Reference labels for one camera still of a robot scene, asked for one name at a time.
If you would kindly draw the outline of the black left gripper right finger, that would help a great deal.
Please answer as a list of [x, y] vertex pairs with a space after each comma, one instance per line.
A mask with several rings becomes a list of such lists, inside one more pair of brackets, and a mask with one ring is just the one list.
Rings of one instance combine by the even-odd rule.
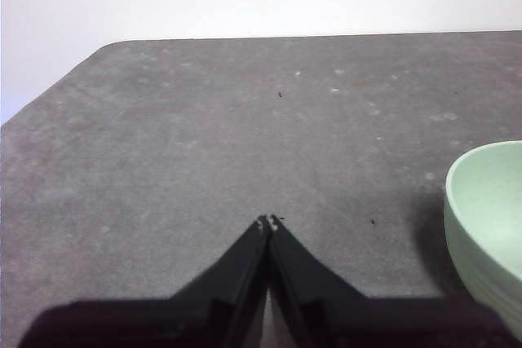
[[349, 347], [337, 324], [334, 305], [365, 296], [315, 258], [274, 214], [268, 258], [270, 289], [298, 347]]

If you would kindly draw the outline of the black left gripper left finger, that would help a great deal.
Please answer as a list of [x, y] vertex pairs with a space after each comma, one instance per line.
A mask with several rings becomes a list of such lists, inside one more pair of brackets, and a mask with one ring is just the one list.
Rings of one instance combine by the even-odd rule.
[[174, 347], [259, 347], [268, 290], [268, 240], [259, 216], [225, 253], [171, 301]]

